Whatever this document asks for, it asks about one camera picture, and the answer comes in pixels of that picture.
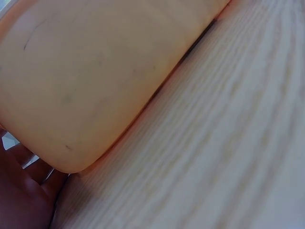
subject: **scratch mark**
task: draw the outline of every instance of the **scratch mark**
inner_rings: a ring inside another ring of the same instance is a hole
[[[25,48],[27,47],[31,37],[33,36],[34,32],[38,29],[38,27],[40,27],[43,23],[46,22],[46,20],[49,19],[49,18],[46,18],[45,20],[43,20],[42,22],[40,22],[34,29],[33,31],[31,32],[30,34],[30,37],[28,38],[27,42],[25,43],[24,47],[23,47],[23,50],[25,50]]]
[[[73,150],[70,146],[65,145],[68,150]]]
[[[86,8],[86,6],[89,5],[89,3],[91,2],[92,0],[87,0],[86,3],[83,5],[83,7],[76,13],[75,17],[73,18],[72,20],[72,23],[74,23],[74,21],[78,18],[78,16],[81,14],[81,12]]]

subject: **skin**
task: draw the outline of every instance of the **skin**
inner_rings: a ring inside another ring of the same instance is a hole
[[[33,154],[21,144],[5,150],[5,133],[0,129],[0,228],[48,228],[54,202],[68,175],[40,159],[23,169]]]

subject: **finger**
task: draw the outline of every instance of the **finger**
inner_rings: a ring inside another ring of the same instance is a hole
[[[68,174],[53,170],[49,178],[42,184],[42,188],[49,196],[51,201],[54,201],[64,185]]]
[[[0,137],[3,137],[6,134],[6,132],[7,132],[6,130],[0,127]]]
[[[21,166],[25,166],[34,157],[34,154],[20,143],[8,149],[7,152],[12,154]]]
[[[33,164],[30,164],[24,169],[30,177],[38,184],[41,184],[52,171],[52,167],[45,163],[43,160],[38,159]]]

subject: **light wooden surface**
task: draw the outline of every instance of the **light wooden surface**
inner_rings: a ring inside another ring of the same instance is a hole
[[[233,1],[52,228],[304,228],[304,111],[304,1]]]
[[[85,169],[228,1],[20,0],[0,20],[0,123],[56,169]]]

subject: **wood grain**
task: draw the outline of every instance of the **wood grain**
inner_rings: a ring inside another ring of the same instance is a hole
[[[303,228],[304,111],[304,1],[233,1],[52,228]]]

